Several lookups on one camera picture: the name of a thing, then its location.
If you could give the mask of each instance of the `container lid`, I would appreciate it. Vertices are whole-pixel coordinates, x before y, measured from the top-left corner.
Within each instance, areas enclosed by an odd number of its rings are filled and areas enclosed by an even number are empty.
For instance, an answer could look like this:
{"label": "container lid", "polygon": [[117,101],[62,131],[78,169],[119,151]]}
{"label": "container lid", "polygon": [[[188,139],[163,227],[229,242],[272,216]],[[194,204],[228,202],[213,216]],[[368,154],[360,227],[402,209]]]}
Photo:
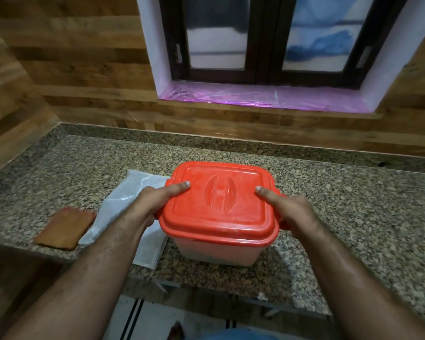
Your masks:
{"label": "container lid", "polygon": [[277,237],[279,225],[272,206],[255,187],[280,193],[272,175],[255,166],[217,162],[185,162],[165,183],[190,181],[186,192],[169,200],[159,223],[171,237],[196,241],[264,247]]}

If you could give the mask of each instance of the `pink plastic film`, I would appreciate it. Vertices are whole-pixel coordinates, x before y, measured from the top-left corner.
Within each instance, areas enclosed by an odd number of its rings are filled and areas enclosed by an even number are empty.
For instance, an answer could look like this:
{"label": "pink plastic film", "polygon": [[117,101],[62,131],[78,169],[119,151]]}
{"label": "pink plastic film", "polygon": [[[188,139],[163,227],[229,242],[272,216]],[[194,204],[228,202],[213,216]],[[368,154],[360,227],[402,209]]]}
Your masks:
{"label": "pink plastic film", "polygon": [[304,111],[373,112],[361,98],[359,91],[330,87],[308,88],[172,81],[160,99]]}

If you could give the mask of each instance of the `window pane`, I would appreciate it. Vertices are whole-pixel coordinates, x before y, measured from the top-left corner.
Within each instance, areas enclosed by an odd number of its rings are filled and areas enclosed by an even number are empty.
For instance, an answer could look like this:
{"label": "window pane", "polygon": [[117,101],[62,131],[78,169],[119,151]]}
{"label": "window pane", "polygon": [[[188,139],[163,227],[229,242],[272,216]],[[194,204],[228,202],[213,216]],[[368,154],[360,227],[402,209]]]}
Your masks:
{"label": "window pane", "polygon": [[283,70],[341,72],[373,0],[297,0]]}
{"label": "window pane", "polygon": [[184,0],[192,68],[243,69],[250,0]]}

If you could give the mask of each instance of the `granite countertop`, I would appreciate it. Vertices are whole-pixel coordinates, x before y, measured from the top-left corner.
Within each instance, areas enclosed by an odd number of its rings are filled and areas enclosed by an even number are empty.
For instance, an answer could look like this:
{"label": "granite countertop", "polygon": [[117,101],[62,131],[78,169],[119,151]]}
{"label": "granite countertop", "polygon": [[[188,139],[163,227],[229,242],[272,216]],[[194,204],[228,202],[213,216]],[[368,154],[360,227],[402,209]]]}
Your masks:
{"label": "granite countertop", "polygon": [[[59,208],[98,210],[127,170],[171,175],[189,160],[256,165],[281,192],[308,196],[335,234],[425,317],[425,174],[254,154],[67,136],[0,194],[0,245],[52,257],[80,252],[33,244]],[[155,271],[131,273],[329,314],[301,245],[281,231],[249,268],[184,259],[169,240]]]}

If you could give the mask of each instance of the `wooden wall panel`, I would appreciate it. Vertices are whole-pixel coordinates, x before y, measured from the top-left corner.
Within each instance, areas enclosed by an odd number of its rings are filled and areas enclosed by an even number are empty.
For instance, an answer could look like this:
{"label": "wooden wall panel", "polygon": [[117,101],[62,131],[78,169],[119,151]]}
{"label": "wooden wall panel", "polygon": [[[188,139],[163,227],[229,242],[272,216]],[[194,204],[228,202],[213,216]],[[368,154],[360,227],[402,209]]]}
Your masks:
{"label": "wooden wall panel", "polygon": [[0,0],[0,33],[61,121],[425,156],[425,39],[358,115],[158,100],[135,0]]}
{"label": "wooden wall panel", "polygon": [[57,123],[38,86],[0,37],[0,168]]}

